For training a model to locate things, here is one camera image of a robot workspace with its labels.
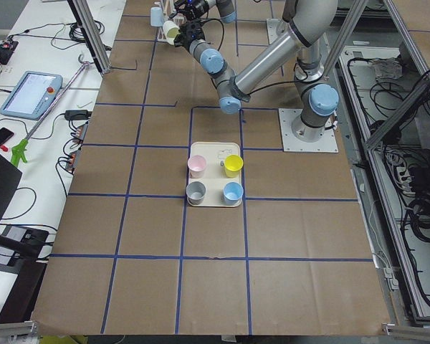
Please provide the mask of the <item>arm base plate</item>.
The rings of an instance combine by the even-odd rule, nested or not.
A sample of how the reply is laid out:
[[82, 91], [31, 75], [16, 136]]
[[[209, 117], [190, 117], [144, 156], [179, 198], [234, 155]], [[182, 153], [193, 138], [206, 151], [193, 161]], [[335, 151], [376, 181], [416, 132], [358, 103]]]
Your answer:
[[284, 22], [282, 19], [267, 19], [266, 25], [267, 25], [267, 36], [268, 36], [268, 43], [272, 44], [279, 35], [281, 35], [284, 30], [286, 29], [286, 22]]
[[283, 151], [338, 153], [335, 130], [330, 119], [321, 128], [311, 128], [302, 122], [301, 112], [301, 109], [278, 109]]

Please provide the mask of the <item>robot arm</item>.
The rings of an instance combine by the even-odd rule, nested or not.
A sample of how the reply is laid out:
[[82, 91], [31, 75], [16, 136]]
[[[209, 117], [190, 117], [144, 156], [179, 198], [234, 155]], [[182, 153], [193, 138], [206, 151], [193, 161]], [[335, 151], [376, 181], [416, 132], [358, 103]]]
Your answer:
[[232, 0], [179, 0], [173, 3], [174, 10], [169, 17], [172, 19], [181, 14], [187, 21], [201, 18], [212, 7], [216, 7], [223, 23], [233, 22], [237, 15]]
[[224, 23], [237, 17], [232, 1], [176, 1], [172, 14], [182, 14], [186, 22], [179, 27], [174, 45], [184, 47], [213, 80], [221, 110], [226, 114], [236, 113], [243, 102], [250, 101], [260, 82], [296, 57], [293, 83], [300, 92], [303, 109], [292, 122], [292, 132], [301, 141], [319, 141], [339, 103], [338, 92], [321, 80], [325, 68], [318, 45], [336, 14], [338, 3], [286, 1], [277, 38], [239, 73], [205, 40], [206, 20], [202, 17], [213, 7]]

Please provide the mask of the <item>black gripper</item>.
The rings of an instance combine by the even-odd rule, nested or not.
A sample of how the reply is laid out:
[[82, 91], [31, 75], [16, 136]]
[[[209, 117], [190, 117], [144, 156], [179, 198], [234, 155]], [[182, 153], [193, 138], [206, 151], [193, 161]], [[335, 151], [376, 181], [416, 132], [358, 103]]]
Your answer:
[[182, 14], [187, 20], [201, 18], [208, 12], [206, 0], [178, 0], [173, 3], [175, 15]]
[[174, 47], [184, 47], [190, 50], [190, 46], [194, 41], [205, 40], [203, 24], [201, 19], [187, 21], [179, 27], [179, 33], [174, 39]]

